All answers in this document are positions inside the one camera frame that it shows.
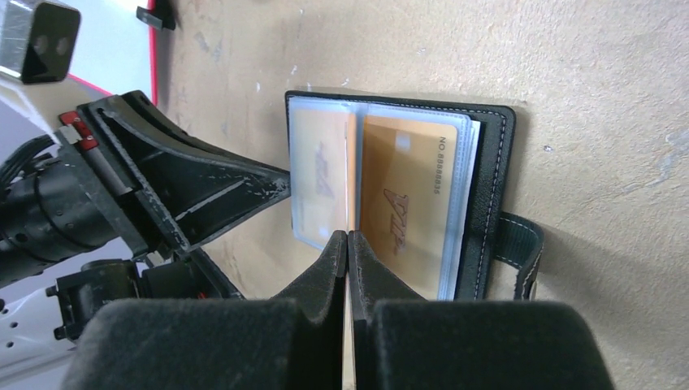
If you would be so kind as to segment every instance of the beige tabletop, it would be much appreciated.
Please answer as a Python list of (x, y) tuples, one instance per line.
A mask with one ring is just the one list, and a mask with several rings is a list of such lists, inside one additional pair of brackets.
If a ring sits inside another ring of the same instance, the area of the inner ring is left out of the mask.
[[(160, 106), (289, 169), (284, 92), (518, 112), (505, 210), (540, 223), (539, 297), (588, 321), (620, 389), (689, 387), (689, 6), (682, 1), (178, 1)], [(283, 201), (206, 246), (247, 297), (319, 255)]]

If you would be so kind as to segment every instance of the gold card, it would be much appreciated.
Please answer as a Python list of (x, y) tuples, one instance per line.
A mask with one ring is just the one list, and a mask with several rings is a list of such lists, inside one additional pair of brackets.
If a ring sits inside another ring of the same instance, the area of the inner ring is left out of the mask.
[(360, 228), (397, 277), (436, 299), (443, 261), (457, 128), (364, 119)]
[(356, 115), (345, 110), (297, 108), (291, 113), (292, 221), (295, 233), (323, 247), (348, 224), (347, 138), (356, 135)]

